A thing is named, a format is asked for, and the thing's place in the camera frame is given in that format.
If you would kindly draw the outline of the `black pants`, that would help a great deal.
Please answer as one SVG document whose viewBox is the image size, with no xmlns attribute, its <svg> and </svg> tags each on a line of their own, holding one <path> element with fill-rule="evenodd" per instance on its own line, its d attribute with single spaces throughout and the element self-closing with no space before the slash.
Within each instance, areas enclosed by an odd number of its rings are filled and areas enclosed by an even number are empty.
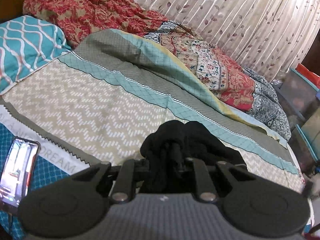
<svg viewBox="0 0 320 240">
<path fill-rule="evenodd" d="M 189 193 L 195 186 L 194 176 L 181 172 L 187 158 L 204 161 L 208 166 L 225 161 L 247 170 L 239 151 L 225 146 L 201 123 L 167 121 L 146 137 L 140 147 L 149 162 L 149 174 L 140 188 L 141 193 Z"/>
</svg>

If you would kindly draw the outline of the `chevron patterned bedsheet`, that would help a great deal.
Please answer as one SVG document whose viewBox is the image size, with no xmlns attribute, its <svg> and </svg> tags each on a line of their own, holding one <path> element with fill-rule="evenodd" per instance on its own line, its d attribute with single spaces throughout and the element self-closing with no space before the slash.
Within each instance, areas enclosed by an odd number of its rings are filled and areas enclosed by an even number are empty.
<svg viewBox="0 0 320 240">
<path fill-rule="evenodd" d="M 187 158 L 189 193 L 141 193 L 140 147 L 161 124 L 197 121 L 247 170 Z M 287 142 L 229 107 L 171 53 L 118 30 L 89 35 L 1 95 L 1 154 L 41 149 L 11 239 L 303 239 L 310 208 Z"/>
</svg>

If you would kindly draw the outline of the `blue white patterned blanket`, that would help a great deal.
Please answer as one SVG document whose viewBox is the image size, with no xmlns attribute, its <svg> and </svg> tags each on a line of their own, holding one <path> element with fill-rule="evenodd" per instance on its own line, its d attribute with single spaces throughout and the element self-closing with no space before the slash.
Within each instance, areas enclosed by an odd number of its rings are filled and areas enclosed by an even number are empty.
<svg viewBox="0 0 320 240">
<path fill-rule="evenodd" d="M 291 138 L 289 121 L 276 91 L 263 76 L 240 66 L 220 48 L 171 21 L 163 22 L 144 37 L 167 48 L 219 100 L 255 118 L 285 140 Z"/>
</svg>

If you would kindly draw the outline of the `floral beige curtain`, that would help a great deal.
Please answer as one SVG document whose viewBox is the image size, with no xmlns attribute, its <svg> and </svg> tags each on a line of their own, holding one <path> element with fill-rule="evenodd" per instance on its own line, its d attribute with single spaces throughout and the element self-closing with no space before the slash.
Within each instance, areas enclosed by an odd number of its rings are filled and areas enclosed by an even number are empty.
<svg viewBox="0 0 320 240">
<path fill-rule="evenodd" d="M 301 63 L 319 31 L 319 0 L 136 0 L 194 29 L 268 81 Z"/>
</svg>

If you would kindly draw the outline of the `translucent teal storage box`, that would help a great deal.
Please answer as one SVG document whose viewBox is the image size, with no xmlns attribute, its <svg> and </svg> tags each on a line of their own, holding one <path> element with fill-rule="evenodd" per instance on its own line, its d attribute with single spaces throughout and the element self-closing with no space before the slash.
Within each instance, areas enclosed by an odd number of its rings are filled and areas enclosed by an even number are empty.
<svg viewBox="0 0 320 240">
<path fill-rule="evenodd" d="M 272 85 L 289 120 L 289 145 L 301 171 L 312 173 L 319 164 L 319 89 L 295 69 Z"/>
</svg>

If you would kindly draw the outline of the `teal wavy pattern pillow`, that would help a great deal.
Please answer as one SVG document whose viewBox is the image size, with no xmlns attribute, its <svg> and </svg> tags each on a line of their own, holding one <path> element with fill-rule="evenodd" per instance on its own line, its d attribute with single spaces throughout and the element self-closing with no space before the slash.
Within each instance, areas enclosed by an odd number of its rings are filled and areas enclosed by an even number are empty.
<svg viewBox="0 0 320 240">
<path fill-rule="evenodd" d="M 1 95 L 71 51 L 63 31 L 52 23 L 21 16 L 1 24 Z"/>
</svg>

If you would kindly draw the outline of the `red bag on box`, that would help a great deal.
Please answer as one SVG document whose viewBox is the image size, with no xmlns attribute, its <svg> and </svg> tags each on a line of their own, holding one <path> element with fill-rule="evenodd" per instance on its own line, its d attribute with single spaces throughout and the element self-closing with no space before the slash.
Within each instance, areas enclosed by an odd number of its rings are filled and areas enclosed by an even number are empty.
<svg viewBox="0 0 320 240">
<path fill-rule="evenodd" d="M 296 71 L 306 77 L 311 83 L 313 83 L 317 88 L 320 88 L 320 76 L 311 72 L 306 67 L 304 67 L 301 63 L 299 63 L 296 67 Z"/>
</svg>

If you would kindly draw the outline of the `smartphone with lit screen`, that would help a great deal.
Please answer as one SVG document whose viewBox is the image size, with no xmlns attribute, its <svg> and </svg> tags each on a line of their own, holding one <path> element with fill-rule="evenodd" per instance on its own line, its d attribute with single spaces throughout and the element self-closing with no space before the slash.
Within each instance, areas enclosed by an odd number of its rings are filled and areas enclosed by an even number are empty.
<svg viewBox="0 0 320 240">
<path fill-rule="evenodd" d="M 15 215 L 28 194 L 39 142 L 14 137 L 1 174 L 1 210 Z"/>
</svg>

